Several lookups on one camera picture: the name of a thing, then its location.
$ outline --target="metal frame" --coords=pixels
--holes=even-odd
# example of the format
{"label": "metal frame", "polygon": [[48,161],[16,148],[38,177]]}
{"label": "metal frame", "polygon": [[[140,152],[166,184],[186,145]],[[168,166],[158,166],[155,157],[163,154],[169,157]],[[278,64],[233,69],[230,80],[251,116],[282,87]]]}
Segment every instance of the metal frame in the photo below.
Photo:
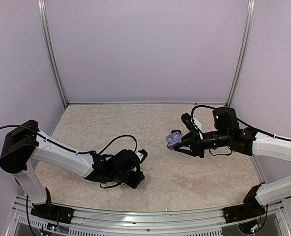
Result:
{"label": "metal frame", "polygon": [[[37,2],[38,2],[38,10],[39,10],[42,29],[43,29],[44,39],[45,39],[45,43],[46,43],[47,53],[48,53],[48,57],[49,57],[49,60],[51,63],[55,83],[56,83],[57,88],[58,88],[61,102],[62,102],[64,108],[66,109],[67,106],[69,105],[69,102],[68,102],[65,90],[63,88],[63,83],[61,81],[61,78],[60,78],[60,75],[58,72],[58,66],[57,66],[57,62],[56,62],[56,58],[55,58],[55,54],[54,54],[54,50],[53,50],[53,46],[52,46],[52,42],[51,42],[51,37],[50,37],[50,30],[49,30],[49,24],[48,24],[48,19],[47,19],[45,0],[37,0]],[[232,82],[232,85],[230,88],[229,96],[228,96],[228,99],[225,103],[225,105],[227,105],[227,106],[231,106],[231,104],[233,102],[234,95],[236,93],[237,84],[238,84],[238,81],[240,78],[240,74],[242,71],[242,67],[243,67],[243,63],[244,63],[244,59],[245,59],[245,55],[246,55],[246,51],[247,51],[247,45],[248,45],[250,30],[251,30],[251,24],[252,24],[253,15],[254,15],[254,7],[255,7],[255,0],[248,0],[248,7],[247,7],[246,21],[245,21],[245,26],[244,26],[244,33],[243,33],[243,37],[242,37],[242,44],[241,44],[241,48],[239,51],[237,65],[236,65],[236,69],[234,72],[233,82]],[[86,105],[86,104],[94,105],[94,104],[104,104],[104,103],[84,103],[84,104],[83,103],[73,103],[72,105]],[[175,103],[175,104],[192,104],[192,103]]]}
{"label": "metal frame", "polygon": [[223,102],[105,102],[105,103],[69,103],[69,105],[147,105],[147,104],[179,104],[179,105],[221,105],[225,106],[226,104]]}
{"label": "metal frame", "polygon": [[237,59],[237,66],[234,72],[234,78],[231,85],[230,93],[226,102],[227,106],[232,105],[234,95],[236,93],[237,84],[240,79],[240,74],[243,68],[245,55],[247,51],[247,45],[249,41],[250,30],[251,30],[253,16],[254,16],[254,9],[255,9],[255,0],[248,0],[247,16],[246,16],[246,21],[245,21],[242,44],[241,44],[241,48],[240,48],[238,59]]}
{"label": "metal frame", "polygon": [[265,182],[264,182],[264,178],[263,178],[263,174],[262,174],[262,170],[261,170],[261,168],[260,168],[260,165],[258,164],[257,159],[255,158],[255,156],[251,156],[251,157],[250,157],[250,160],[251,160],[251,162],[252,162],[252,164],[253,164],[253,167],[254,167],[254,169],[255,169],[255,172],[256,172],[256,174],[257,174],[257,177],[258,177],[259,183],[261,183],[261,184],[265,183]]}
{"label": "metal frame", "polygon": [[[59,227],[65,231],[59,235],[105,235],[105,236],[189,236],[208,235],[207,232],[222,233],[222,227],[235,225],[226,224],[223,208],[209,208],[201,210],[183,210],[172,212],[125,212],[113,210],[97,210],[82,207],[75,209],[71,224],[60,223]],[[290,236],[288,219],[284,213],[282,203],[269,205],[269,215],[276,214],[283,236]],[[29,215],[32,226],[37,227],[54,223]],[[3,236],[13,236],[18,223],[27,224],[26,221],[26,198],[18,196],[11,214],[9,224],[4,230]]]}
{"label": "metal frame", "polygon": [[48,53],[48,58],[51,63],[54,79],[58,88],[59,96],[61,99],[61,102],[66,109],[68,106],[68,100],[66,93],[63,89],[63,85],[60,79],[60,75],[58,72],[58,67],[55,59],[55,54],[51,42],[51,36],[49,32],[49,25],[48,25],[48,20],[47,20],[47,14],[46,14],[46,5],[45,5],[45,0],[37,0],[38,3],[38,11],[39,11],[39,16],[41,20],[41,25],[43,29],[43,34],[44,34],[44,39],[45,39],[45,44],[46,44],[46,49]]}
{"label": "metal frame", "polygon": [[60,123],[60,121],[61,121],[63,115],[65,114],[65,112],[66,112],[66,107],[65,107],[65,109],[62,111],[62,113],[61,113],[59,119],[57,120],[57,122],[56,122],[56,124],[55,124],[55,126],[54,126],[54,128],[53,128],[53,130],[51,131],[51,133],[50,133],[49,136],[53,136],[53,134],[54,134],[54,132],[55,132],[55,130],[56,130],[56,128],[57,128],[57,125]]}

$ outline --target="white wall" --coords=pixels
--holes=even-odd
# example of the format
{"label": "white wall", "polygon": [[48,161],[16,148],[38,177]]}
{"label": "white wall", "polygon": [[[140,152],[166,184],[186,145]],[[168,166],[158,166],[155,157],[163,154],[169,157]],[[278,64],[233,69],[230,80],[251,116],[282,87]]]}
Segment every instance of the white wall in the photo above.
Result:
{"label": "white wall", "polygon": [[247,0],[47,0],[70,103],[225,103]]}
{"label": "white wall", "polygon": [[[233,107],[242,120],[291,137],[291,1],[256,0],[245,63]],[[267,182],[291,174],[291,164],[260,157]],[[291,222],[291,199],[284,201]]]}
{"label": "white wall", "polygon": [[[37,1],[0,0],[0,126],[35,119],[50,134],[62,111]],[[0,152],[6,132],[0,132]],[[12,175],[0,169],[0,235],[18,192]]]}

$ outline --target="metal bar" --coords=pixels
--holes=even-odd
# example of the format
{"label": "metal bar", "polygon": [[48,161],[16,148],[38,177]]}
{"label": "metal bar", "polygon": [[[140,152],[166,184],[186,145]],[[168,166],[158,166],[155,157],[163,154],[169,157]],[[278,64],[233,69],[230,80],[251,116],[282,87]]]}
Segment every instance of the metal bar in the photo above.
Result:
{"label": "metal bar", "polygon": [[37,3],[38,3],[38,11],[39,11],[39,16],[41,20],[42,29],[43,29],[45,44],[47,48],[48,58],[52,67],[55,83],[58,88],[61,102],[64,108],[66,109],[68,106],[68,100],[67,100],[66,93],[63,89],[63,85],[60,79],[60,75],[58,72],[58,67],[57,67],[57,63],[55,59],[55,54],[54,54],[54,50],[53,50],[53,46],[51,42],[51,36],[49,32],[49,25],[48,25],[47,14],[46,14],[45,0],[37,0]]}
{"label": "metal bar", "polygon": [[284,208],[281,208],[280,212],[276,213],[276,217],[278,219],[278,224],[281,230],[282,236],[291,236],[291,228],[288,216],[284,210]]}
{"label": "metal bar", "polygon": [[147,104],[166,104],[166,105],[221,105],[225,106],[226,104],[223,102],[105,102],[105,103],[69,103],[69,105],[135,105],[135,104],[140,104],[140,105],[147,105]]}
{"label": "metal bar", "polygon": [[[25,197],[18,196],[13,211],[26,216],[25,205]],[[269,215],[279,212],[282,207],[281,203],[269,205]],[[198,231],[210,231],[236,224],[236,222],[225,223],[223,207],[171,212],[125,212],[74,206],[72,208],[75,212],[71,224],[60,223],[59,225],[76,231],[99,232],[98,235],[192,235]],[[30,219],[40,220],[32,215]]]}
{"label": "metal bar", "polygon": [[60,121],[61,121],[63,115],[64,115],[65,112],[66,112],[66,110],[67,110],[67,109],[65,108],[64,111],[62,112],[62,114],[60,115],[59,119],[57,120],[57,123],[56,123],[55,127],[53,128],[52,132],[50,133],[50,136],[52,136],[52,135],[54,134],[54,132],[55,132],[55,130],[56,130],[56,128],[57,128],[57,125],[60,123]]}
{"label": "metal bar", "polygon": [[16,228],[18,226],[18,215],[19,213],[15,211],[11,211],[8,215],[7,221],[5,223],[5,227],[2,232],[2,236],[13,236],[16,232]]}
{"label": "metal bar", "polygon": [[258,180],[259,180],[259,183],[263,184],[265,183],[264,182],[264,178],[263,178],[263,175],[262,175],[262,172],[261,172],[261,168],[256,160],[256,158],[254,156],[251,156],[250,157],[250,160],[251,162],[253,163],[253,166],[254,166],[254,169],[255,169],[255,172],[257,174],[257,177],[258,177]]}
{"label": "metal bar", "polygon": [[251,25],[252,25],[253,16],[254,16],[254,9],[255,9],[255,0],[248,0],[247,16],[246,16],[244,33],[243,33],[243,38],[242,38],[242,45],[239,51],[239,55],[237,59],[237,66],[234,72],[234,78],[231,85],[230,93],[227,99],[228,106],[232,105],[234,95],[236,93],[237,84],[240,79],[240,74],[243,68],[245,55],[247,51],[247,45],[248,45],[249,36],[250,36]]}

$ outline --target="purple object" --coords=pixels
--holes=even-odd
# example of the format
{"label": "purple object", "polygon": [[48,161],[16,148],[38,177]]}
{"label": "purple object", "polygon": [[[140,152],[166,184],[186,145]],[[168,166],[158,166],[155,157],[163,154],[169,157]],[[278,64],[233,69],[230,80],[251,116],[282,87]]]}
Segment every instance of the purple object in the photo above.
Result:
{"label": "purple object", "polygon": [[170,134],[169,136],[167,136],[165,139],[167,141],[167,148],[169,150],[174,150],[174,146],[181,142],[181,133],[180,132],[175,132],[175,133]]}

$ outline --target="vertical metal post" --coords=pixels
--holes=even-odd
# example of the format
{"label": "vertical metal post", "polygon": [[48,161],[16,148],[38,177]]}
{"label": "vertical metal post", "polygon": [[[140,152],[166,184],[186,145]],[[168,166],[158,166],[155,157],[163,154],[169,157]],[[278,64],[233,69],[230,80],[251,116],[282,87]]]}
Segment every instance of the vertical metal post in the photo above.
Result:
{"label": "vertical metal post", "polygon": [[235,69],[234,73],[234,78],[233,82],[231,85],[230,93],[227,99],[226,104],[228,106],[231,106],[234,95],[236,92],[237,84],[240,78],[240,74],[243,68],[243,63],[247,51],[247,45],[249,41],[249,36],[250,36],[250,29],[253,21],[253,15],[254,15],[254,8],[255,8],[255,0],[248,0],[248,8],[247,8],[247,16],[246,16],[246,21],[245,21],[245,27],[244,27],[244,33],[243,33],[243,38],[242,38],[242,45],[239,51],[238,59],[237,59],[237,66]]}
{"label": "vertical metal post", "polygon": [[55,79],[55,82],[56,82],[56,85],[58,88],[61,102],[62,102],[64,108],[66,109],[68,106],[68,100],[67,100],[66,93],[63,89],[63,85],[62,85],[62,82],[61,82],[61,79],[59,76],[58,67],[57,67],[57,63],[56,63],[56,59],[55,59],[55,55],[54,55],[54,50],[53,50],[53,46],[52,46],[52,42],[51,42],[51,36],[50,36],[50,32],[49,32],[48,20],[47,20],[47,15],[46,15],[45,0],[37,0],[37,3],[38,3],[38,11],[39,11],[40,19],[41,19],[41,25],[42,25],[42,29],[43,29],[43,34],[44,34],[44,39],[45,39],[45,44],[46,44],[46,48],[47,48],[49,61],[51,63],[51,67],[52,67],[53,74],[54,74],[54,79]]}

